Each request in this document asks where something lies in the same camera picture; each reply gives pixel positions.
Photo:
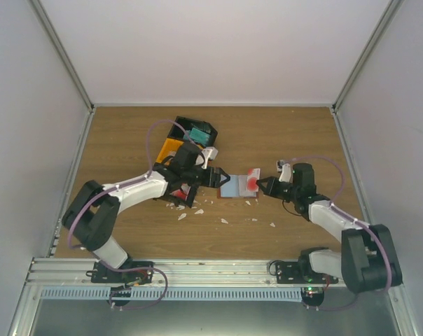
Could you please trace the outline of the red patterned credit card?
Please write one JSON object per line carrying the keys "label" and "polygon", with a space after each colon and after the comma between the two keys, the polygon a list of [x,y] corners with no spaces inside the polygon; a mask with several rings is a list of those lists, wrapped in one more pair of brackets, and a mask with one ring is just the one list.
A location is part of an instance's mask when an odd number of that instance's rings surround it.
{"label": "red patterned credit card", "polygon": [[257,193],[259,190],[257,181],[260,179],[261,169],[253,168],[250,169],[247,174],[246,187],[249,192]]}

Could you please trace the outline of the brown leather card holder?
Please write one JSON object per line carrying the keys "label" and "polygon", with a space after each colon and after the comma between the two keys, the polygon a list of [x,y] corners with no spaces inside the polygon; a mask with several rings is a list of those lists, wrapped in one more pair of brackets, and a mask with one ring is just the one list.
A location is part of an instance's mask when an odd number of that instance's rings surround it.
{"label": "brown leather card holder", "polygon": [[247,175],[230,175],[230,180],[218,189],[218,198],[258,201],[258,193],[247,188]]}

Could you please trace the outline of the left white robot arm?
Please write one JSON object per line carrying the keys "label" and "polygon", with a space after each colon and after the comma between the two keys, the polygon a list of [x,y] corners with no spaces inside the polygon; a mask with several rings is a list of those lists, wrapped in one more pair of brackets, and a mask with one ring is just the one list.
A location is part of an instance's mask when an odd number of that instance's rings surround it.
{"label": "left white robot arm", "polygon": [[174,155],[136,178],[104,185],[94,180],[86,182],[62,218],[69,248],[85,249],[103,263],[115,282],[127,281],[133,270],[132,257],[112,236],[118,215],[152,199],[178,204],[180,199],[172,193],[182,186],[219,189],[230,181],[230,176],[210,165],[217,153],[214,147],[200,148],[184,142]]}

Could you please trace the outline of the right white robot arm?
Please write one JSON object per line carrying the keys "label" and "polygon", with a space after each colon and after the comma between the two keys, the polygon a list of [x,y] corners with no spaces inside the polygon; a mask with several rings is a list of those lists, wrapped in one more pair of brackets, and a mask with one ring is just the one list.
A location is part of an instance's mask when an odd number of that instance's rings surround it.
{"label": "right white robot arm", "polygon": [[296,215],[327,231],[341,246],[338,252],[326,247],[301,251],[296,265],[300,280],[312,284],[320,277],[341,279],[355,294],[387,291],[403,283],[394,241],[386,225],[359,220],[319,194],[311,164],[279,161],[277,170],[278,177],[257,180],[263,194],[291,203]]}

